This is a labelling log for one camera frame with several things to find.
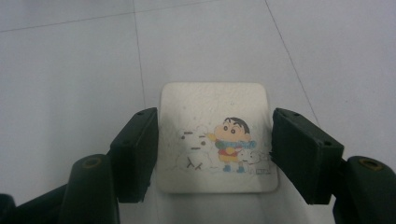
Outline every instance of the cartoon boy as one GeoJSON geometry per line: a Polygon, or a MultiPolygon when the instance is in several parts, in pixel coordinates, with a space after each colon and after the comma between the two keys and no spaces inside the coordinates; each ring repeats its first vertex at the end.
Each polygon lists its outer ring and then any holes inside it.
{"type": "Polygon", "coordinates": [[[244,173],[243,163],[238,160],[238,152],[243,148],[253,149],[255,141],[250,141],[250,130],[248,125],[238,118],[227,118],[215,128],[214,133],[206,135],[211,141],[215,142],[219,150],[219,160],[224,162],[224,172],[231,172],[231,162],[238,162],[237,173],[244,173]]]}

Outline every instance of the white coaster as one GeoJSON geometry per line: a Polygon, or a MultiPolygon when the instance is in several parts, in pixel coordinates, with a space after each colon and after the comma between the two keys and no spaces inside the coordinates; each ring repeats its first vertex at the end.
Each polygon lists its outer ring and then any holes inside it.
{"type": "Polygon", "coordinates": [[[157,183],[165,192],[265,192],[277,186],[268,155],[270,111],[260,84],[167,84],[159,131],[157,183]]]}

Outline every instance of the cartoon boy's face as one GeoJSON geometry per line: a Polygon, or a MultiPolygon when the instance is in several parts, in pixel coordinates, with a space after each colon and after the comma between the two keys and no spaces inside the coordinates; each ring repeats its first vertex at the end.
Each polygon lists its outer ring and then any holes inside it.
{"type": "Polygon", "coordinates": [[[244,125],[237,120],[226,119],[215,128],[215,136],[219,140],[228,142],[248,142],[250,133],[245,130],[244,125]]]}

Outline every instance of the cartoon print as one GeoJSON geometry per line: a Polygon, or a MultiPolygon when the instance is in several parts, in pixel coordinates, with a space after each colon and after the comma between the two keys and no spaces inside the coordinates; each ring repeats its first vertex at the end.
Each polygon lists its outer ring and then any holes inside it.
{"type": "Polygon", "coordinates": [[[243,120],[227,118],[215,128],[214,133],[206,136],[215,142],[219,150],[219,160],[224,162],[224,172],[231,172],[231,162],[238,163],[237,173],[245,172],[243,162],[237,158],[238,152],[242,149],[253,149],[256,142],[250,141],[250,129],[243,120]]]}
{"type": "Polygon", "coordinates": [[[205,127],[199,127],[194,131],[181,130],[179,138],[183,152],[177,157],[177,167],[183,170],[202,171],[211,167],[209,151],[211,142],[205,134],[205,127]]]}
{"type": "Polygon", "coordinates": [[[269,174],[268,155],[257,150],[241,150],[238,153],[238,160],[247,166],[247,172],[251,175],[269,174]]]}

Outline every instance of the coaster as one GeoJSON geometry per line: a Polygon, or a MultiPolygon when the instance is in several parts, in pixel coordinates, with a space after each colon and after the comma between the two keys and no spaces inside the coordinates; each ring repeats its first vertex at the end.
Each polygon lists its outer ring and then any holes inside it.
{"type": "Polygon", "coordinates": [[[270,111],[260,84],[169,83],[159,131],[162,191],[265,192],[277,186],[270,111]]]}

